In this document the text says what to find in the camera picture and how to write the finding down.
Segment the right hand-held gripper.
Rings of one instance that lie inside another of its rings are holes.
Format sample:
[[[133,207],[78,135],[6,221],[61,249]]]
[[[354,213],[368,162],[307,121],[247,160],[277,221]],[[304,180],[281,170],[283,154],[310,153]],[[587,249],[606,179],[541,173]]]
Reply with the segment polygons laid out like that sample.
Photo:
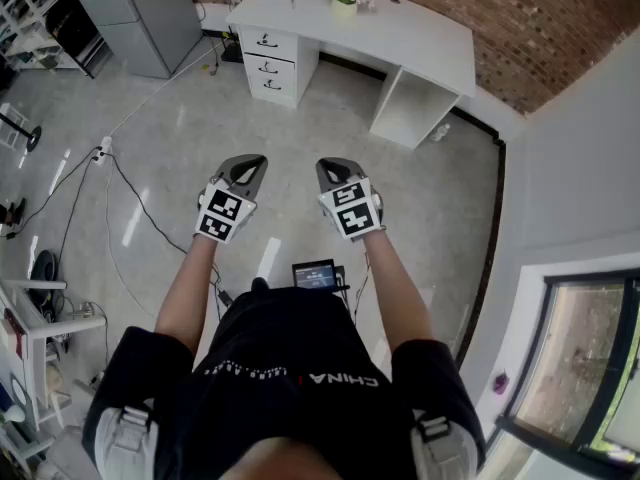
[[[343,239],[356,241],[384,228],[381,196],[357,162],[342,157],[321,158],[316,162],[316,174],[323,214]]]

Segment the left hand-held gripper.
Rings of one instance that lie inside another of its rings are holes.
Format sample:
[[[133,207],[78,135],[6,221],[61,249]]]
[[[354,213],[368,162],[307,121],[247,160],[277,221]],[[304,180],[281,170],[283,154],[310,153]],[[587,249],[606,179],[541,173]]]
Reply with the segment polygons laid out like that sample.
[[[226,159],[199,194],[195,233],[227,244],[256,211],[267,169],[268,159],[261,154]]]

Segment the person's right forearm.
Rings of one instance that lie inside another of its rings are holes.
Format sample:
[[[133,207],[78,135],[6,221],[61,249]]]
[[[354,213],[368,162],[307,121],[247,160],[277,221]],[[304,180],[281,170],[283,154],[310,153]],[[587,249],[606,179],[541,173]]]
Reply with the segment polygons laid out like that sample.
[[[427,306],[386,232],[367,233],[363,242],[390,351],[405,342],[433,339]]]

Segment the person's left forearm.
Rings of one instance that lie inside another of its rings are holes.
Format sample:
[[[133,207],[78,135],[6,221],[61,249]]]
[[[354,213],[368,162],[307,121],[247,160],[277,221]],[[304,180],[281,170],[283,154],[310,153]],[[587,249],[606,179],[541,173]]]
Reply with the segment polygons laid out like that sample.
[[[196,234],[161,305],[154,331],[172,337],[196,356],[209,296],[210,274],[218,243]]]

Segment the white desk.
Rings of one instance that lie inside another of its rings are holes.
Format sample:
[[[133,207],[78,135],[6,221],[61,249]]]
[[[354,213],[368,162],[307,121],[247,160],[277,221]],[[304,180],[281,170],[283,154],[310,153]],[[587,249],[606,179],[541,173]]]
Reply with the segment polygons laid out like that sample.
[[[409,149],[419,146],[463,97],[475,94],[470,29],[407,0],[375,0],[373,10],[344,16],[331,0],[242,0],[227,16],[240,26],[298,38],[297,106],[317,68],[322,46],[389,65],[373,114],[372,134]]]

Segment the small black screen device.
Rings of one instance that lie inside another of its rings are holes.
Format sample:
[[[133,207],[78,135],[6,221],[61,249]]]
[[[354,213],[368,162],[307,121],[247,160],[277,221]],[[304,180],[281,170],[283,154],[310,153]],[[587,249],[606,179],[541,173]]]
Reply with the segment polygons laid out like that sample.
[[[333,259],[292,265],[294,286],[304,289],[343,292],[349,288],[344,281],[344,268],[335,266]]]

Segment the black router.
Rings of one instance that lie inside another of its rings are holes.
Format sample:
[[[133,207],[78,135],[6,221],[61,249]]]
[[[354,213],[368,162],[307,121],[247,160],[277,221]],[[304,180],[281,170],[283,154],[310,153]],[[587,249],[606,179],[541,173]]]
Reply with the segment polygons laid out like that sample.
[[[223,53],[221,59],[225,62],[243,64],[243,53],[239,36],[232,29],[221,33]]]

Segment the grey metal cabinet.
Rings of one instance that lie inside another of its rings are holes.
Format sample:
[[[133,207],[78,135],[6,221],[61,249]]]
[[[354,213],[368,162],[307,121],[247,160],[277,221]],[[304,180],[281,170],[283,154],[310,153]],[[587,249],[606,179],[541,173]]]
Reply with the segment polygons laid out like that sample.
[[[202,36],[192,0],[79,0],[129,73],[168,79]]]

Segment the black round stand base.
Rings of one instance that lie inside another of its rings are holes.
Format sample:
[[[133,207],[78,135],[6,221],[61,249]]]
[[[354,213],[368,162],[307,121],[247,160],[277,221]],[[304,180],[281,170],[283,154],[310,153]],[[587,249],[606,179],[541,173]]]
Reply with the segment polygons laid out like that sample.
[[[42,135],[41,126],[36,126],[31,132],[29,132],[1,113],[0,121],[27,139],[25,148],[28,153],[32,152],[36,148]]]

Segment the black round floor device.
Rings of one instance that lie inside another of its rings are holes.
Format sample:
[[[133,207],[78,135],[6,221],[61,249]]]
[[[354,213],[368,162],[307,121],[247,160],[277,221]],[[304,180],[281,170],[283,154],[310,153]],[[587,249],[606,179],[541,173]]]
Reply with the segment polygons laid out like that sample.
[[[28,287],[30,289],[63,289],[64,282],[57,280],[58,264],[56,257],[50,250],[42,250],[35,259]]]

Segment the person's black shirt torso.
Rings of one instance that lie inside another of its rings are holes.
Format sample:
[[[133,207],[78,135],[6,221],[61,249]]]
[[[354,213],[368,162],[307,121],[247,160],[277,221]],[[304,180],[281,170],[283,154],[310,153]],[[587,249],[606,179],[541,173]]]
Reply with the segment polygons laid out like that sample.
[[[392,372],[371,360],[342,300],[301,288],[241,295],[207,355],[128,328],[84,425],[95,450],[108,409],[148,411],[155,480],[216,480],[255,444],[290,438],[343,480],[418,480],[428,459],[485,461],[485,441],[448,346],[403,343]]]

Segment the white metal rack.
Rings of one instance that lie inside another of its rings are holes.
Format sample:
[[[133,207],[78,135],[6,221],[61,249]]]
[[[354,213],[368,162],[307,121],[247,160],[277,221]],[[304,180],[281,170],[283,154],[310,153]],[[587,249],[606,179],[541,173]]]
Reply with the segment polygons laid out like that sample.
[[[59,370],[59,338],[106,326],[106,318],[92,309],[73,311],[50,322],[29,298],[31,290],[64,289],[64,282],[4,280],[0,278],[0,391],[17,406],[16,421],[0,421],[0,451],[15,459],[25,476],[29,462],[55,441],[46,423],[64,426],[63,411],[72,406],[68,383]]]

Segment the white open shelf unit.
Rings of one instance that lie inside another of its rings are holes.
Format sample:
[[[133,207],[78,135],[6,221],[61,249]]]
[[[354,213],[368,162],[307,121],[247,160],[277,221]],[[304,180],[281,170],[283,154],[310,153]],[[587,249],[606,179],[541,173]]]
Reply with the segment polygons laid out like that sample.
[[[0,0],[0,58],[13,71],[69,69],[93,78],[107,55],[79,0]]]

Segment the black framed window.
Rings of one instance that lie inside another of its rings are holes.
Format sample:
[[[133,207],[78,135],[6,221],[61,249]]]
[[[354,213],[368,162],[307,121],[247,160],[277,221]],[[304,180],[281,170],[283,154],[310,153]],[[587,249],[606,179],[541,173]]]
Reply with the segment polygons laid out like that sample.
[[[489,443],[494,480],[524,480],[536,457],[591,480],[640,480],[640,421],[616,437],[640,381],[640,267],[547,276],[522,372]]]

